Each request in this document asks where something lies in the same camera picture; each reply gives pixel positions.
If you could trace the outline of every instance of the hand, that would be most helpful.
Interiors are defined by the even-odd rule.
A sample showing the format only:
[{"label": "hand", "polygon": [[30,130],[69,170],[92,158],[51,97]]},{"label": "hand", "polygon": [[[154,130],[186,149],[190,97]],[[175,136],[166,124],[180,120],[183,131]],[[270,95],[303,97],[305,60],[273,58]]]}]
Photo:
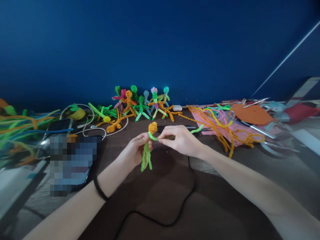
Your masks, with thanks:
[{"label": "hand", "polygon": [[[131,166],[131,171],[141,163],[143,146],[148,141],[149,134],[141,133],[139,136],[133,138],[125,149],[120,153],[117,159],[122,159],[124,161],[129,161]],[[149,148],[152,151],[152,142],[149,141]]]},{"label": "hand", "polygon": [[[175,139],[164,139],[174,135]],[[185,126],[166,126],[158,137],[159,142],[190,157],[199,157],[203,144]]]}]

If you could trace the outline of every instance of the black hair tie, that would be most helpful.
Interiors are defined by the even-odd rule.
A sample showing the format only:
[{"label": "black hair tie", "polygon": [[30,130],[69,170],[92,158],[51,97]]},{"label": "black hair tie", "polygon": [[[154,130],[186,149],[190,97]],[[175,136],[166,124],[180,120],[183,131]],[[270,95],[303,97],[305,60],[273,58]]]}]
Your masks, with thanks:
[{"label": "black hair tie", "polygon": [[102,197],[104,200],[108,201],[109,198],[104,194],[104,192],[101,190],[101,188],[99,187],[99,184],[98,184],[98,179],[97,179],[98,176],[95,176],[95,178],[93,179],[93,183],[94,183],[94,186],[96,187],[100,197]]}]

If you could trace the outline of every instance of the forearm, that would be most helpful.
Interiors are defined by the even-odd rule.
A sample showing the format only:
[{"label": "forearm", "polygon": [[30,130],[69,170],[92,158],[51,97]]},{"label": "forearm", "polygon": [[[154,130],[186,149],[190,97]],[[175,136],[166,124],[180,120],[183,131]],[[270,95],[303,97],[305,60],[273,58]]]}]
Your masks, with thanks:
[{"label": "forearm", "polygon": [[230,185],[260,208],[284,239],[320,237],[319,221],[268,178],[206,145],[199,158],[211,164]]},{"label": "forearm", "polygon": [[[99,186],[107,197],[112,195],[133,167],[119,156],[99,174]],[[92,181],[44,219],[24,239],[78,239],[104,203],[105,200],[99,196]]]}]

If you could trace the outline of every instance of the orange foam sheet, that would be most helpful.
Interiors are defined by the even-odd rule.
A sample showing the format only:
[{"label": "orange foam sheet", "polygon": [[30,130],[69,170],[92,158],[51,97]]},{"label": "orange foam sheet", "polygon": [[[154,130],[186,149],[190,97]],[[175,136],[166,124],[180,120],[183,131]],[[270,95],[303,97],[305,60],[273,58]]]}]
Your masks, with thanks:
[{"label": "orange foam sheet", "polygon": [[236,116],[242,121],[258,125],[268,125],[270,122],[275,121],[260,105],[252,105],[243,108],[242,104],[234,104],[231,110],[234,111]]}]

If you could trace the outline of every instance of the phone screen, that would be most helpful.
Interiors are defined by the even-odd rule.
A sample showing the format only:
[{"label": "phone screen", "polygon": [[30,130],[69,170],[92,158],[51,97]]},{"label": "phone screen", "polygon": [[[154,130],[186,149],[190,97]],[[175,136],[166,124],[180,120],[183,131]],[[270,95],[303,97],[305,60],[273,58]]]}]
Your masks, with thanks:
[{"label": "phone screen", "polygon": [[[61,119],[55,122],[50,123],[47,131],[58,131],[63,129],[69,129],[72,127],[73,120],[71,118]],[[37,159],[45,159],[50,157],[50,137],[51,136],[62,136],[66,137],[70,134],[70,131],[63,133],[46,133],[43,136],[41,146],[37,152]]]}]

